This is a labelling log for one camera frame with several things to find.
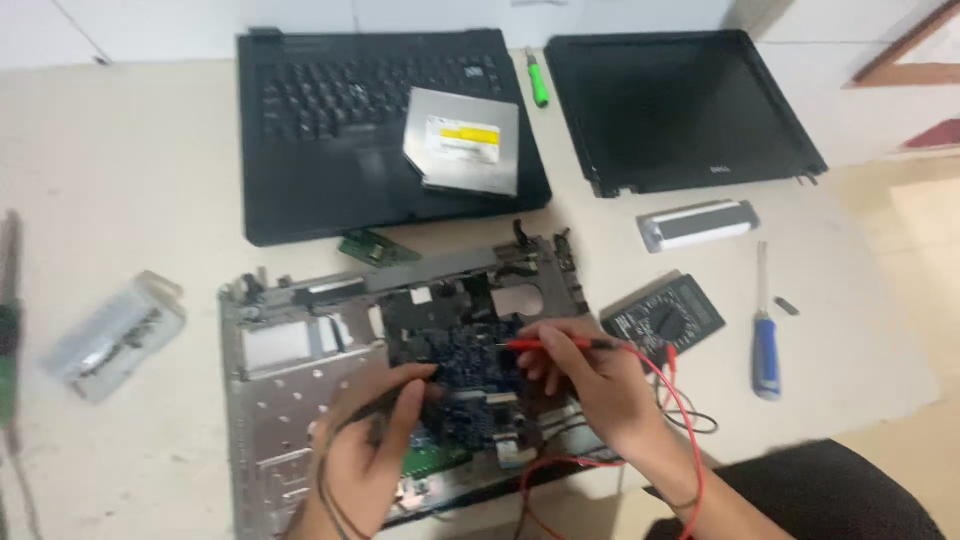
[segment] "sticker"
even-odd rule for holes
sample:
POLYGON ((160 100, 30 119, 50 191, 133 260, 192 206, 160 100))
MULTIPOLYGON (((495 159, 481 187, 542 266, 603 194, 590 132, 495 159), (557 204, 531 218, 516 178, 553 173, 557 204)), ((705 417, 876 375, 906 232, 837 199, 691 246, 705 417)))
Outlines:
POLYGON ((500 162, 500 128, 429 116, 424 147, 435 158, 493 165, 500 162))

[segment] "yellow label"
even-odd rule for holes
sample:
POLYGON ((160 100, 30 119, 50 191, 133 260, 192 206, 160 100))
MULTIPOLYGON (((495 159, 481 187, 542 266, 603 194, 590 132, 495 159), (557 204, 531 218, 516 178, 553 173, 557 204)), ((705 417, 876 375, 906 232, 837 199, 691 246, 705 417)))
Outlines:
POLYGON ((500 134, 488 130, 478 130, 476 128, 460 128, 457 130, 440 129, 440 136, 447 138, 459 138, 470 142, 482 142, 484 144, 499 144, 500 134))

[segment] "hand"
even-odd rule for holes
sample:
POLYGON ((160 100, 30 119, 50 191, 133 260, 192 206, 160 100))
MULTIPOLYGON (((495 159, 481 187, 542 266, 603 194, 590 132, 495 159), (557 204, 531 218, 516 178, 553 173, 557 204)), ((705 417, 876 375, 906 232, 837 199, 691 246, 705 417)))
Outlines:
POLYGON ((544 392, 548 396, 557 392, 562 376, 569 377, 590 427, 632 463, 670 440, 673 435, 660 418, 642 360, 627 351, 588 351, 585 355, 569 336, 616 341, 592 322, 540 321, 521 330, 518 337, 538 338, 546 350, 524 353, 517 365, 527 370, 530 380, 546 376, 544 392))
MULTIPOLYGON (((379 448, 370 443, 371 418, 343 428, 329 447, 324 469, 324 494, 333 511, 338 513, 338 523, 349 538, 372 538, 387 519, 394 503, 403 458, 410 450, 410 433, 420 419, 424 394, 438 391, 434 386, 428 388, 423 379, 436 370, 435 365, 406 364, 392 370, 365 371, 355 377, 356 384, 339 396, 327 414, 317 421, 313 431, 314 474, 310 478, 317 476, 320 457, 331 430, 337 429, 361 406, 403 386, 379 448)), ((302 521, 291 525, 288 536, 302 540, 338 537, 331 517, 320 501, 316 482, 304 504, 302 521)))

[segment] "white table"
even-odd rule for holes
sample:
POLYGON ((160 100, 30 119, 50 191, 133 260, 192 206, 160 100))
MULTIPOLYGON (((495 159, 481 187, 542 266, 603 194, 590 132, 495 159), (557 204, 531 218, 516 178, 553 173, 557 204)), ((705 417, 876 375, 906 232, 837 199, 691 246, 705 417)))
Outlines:
MULTIPOLYGON (((679 269, 727 327, 684 355, 679 386, 721 424, 702 437, 724 462, 910 414, 938 395, 916 340, 860 231, 824 188, 793 180, 594 198, 556 100, 527 109, 554 191, 522 216, 528 233, 563 227, 594 313, 679 269), (763 220, 745 236, 649 255, 635 217, 731 198, 763 220), (770 241, 783 401, 750 389, 756 243, 770 241)), ((545 62, 541 63, 546 71, 545 62)), ((556 96, 549 76, 546 82, 556 96)), ((338 239, 257 249, 242 235, 233 62, 75 67, 0 75, 0 207, 25 222, 21 426, 24 461, 47 538, 227 538, 232 532, 215 295, 259 265, 309 279, 362 267, 338 239), (186 289, 183 333, 107 402, 81 402, 36 361, 72 325, 144 269, 186 289)), ((401 227, 388 235, 427 255, 511 239, 512 216, 401 227)), ((27 537, 11 468, 0 469, 12 537, 27 537)), ((628 486, 641 485, 636 473, 628 486)), ((601 498, 615 471, 560 482, 601 498)), ((460 529, 516 518, 516 497, 463 512, 460 529)), ((434 537, 426 520, 385 534, 434 537)))

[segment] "laptop keyboard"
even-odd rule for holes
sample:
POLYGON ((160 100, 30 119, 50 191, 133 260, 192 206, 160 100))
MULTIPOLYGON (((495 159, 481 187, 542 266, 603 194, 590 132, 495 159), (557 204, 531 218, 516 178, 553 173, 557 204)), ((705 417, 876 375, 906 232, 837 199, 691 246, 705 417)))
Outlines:
POLYGON ((278 65, 261 78, 263 135, 314 141, 402 121, 412 86, 497 99, 498 68, 490 55, 278 65))

